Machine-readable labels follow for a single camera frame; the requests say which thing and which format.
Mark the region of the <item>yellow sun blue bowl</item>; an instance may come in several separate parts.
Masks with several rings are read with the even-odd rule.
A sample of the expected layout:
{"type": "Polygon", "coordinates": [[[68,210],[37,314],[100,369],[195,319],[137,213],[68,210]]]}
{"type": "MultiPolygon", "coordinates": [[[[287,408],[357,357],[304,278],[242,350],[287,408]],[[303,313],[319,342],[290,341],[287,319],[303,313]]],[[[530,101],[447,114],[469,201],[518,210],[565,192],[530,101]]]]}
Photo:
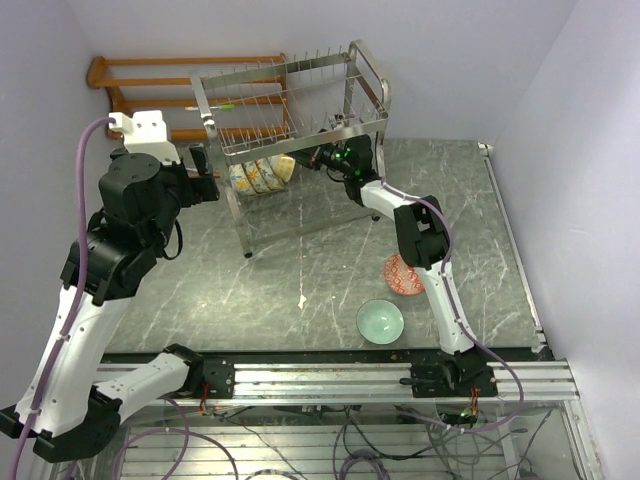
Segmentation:
{"type": "Polygon", "coordinates": [[[269,163],[273,173],[284,183],[287,184],[293,176],[296,161],[289,155],[279,154],[269,158],[269,163]]]}

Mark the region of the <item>orange flower leaf bowl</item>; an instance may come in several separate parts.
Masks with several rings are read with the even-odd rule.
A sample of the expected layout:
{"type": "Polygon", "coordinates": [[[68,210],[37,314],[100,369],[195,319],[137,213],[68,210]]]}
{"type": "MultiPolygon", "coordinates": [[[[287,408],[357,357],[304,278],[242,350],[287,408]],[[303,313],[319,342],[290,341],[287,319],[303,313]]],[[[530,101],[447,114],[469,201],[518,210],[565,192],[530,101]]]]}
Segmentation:
{"type": "Polygon", "coordinates": [[[284,188],[282,180],[274,173],[268,159],[259,159],[256,166],[270,191],[279,191],[284,188]]]}

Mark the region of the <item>blue orange patterned bowl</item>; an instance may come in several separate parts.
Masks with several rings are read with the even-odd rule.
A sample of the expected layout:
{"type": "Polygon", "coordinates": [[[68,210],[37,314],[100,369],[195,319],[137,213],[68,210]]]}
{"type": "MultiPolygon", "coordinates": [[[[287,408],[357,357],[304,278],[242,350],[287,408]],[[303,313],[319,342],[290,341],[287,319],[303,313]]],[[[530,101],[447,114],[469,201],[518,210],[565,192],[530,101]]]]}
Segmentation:
{"type": "Polygon", "coordinates": [[[240,195],[252,196],[255,190],[246,175],[242,164],[230,165],[228,168],[229,179],[233,189],[240,195]]]}

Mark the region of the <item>orange star flower bowl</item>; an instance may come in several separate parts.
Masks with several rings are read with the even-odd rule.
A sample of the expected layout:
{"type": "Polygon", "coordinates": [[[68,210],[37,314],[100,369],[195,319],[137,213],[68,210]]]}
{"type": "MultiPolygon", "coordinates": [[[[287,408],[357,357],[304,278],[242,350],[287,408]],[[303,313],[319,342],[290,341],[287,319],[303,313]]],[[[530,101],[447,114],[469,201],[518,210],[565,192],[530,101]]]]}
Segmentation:
{"type": "Polygon", "coordinates": [[[269,191],[255,161],[245,162],[243,168],[249,183],[257,194],[264,194],[269,191]]]}

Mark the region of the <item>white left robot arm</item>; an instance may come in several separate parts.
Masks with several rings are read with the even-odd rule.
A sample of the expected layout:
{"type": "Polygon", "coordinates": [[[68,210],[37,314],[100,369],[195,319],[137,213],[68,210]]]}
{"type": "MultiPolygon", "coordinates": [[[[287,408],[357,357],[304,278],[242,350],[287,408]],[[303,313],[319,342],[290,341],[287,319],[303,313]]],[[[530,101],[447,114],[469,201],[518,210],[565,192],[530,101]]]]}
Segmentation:
{"type": "Polygon", "coordinates": [[[151,401],[192,397],[203,387],[204,360],[172,344],[152,361],[108,381],[96,379],[105,348],[143,278],[181,236],[181,210],[216,201],[219,190],[206,149],[188,148],[196,172],[181,160],[114,150],[98,188],[102,207],[70,247],[54,329],[23,398],[1,412],[1,430],[27,434],[50,462],[93,457],[120,425],[151,401]]]}

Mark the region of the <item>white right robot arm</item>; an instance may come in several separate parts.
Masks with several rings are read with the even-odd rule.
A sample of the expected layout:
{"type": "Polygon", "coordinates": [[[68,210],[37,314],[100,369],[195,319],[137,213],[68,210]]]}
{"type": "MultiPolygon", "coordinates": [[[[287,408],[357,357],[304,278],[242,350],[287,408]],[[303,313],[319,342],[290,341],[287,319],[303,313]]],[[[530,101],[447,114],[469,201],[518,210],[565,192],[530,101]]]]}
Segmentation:
{"type": "Polygon", "coordinates": [[[455,286],[450,265],[452,232],[438,200],[391,186],[374,166],[374,148],[367,135],[296,150],[289,155],[309,170],[326,167],[339,172],[349,199],[394,223],[400,257],[423,284],[436,320],[441,350],[438,360],[412,366],[399,383],[411,388],[416,397],[467,394],[477,398],[489,393],[491,390],[483,382],[491,379],[492,370],[455,286]]]}

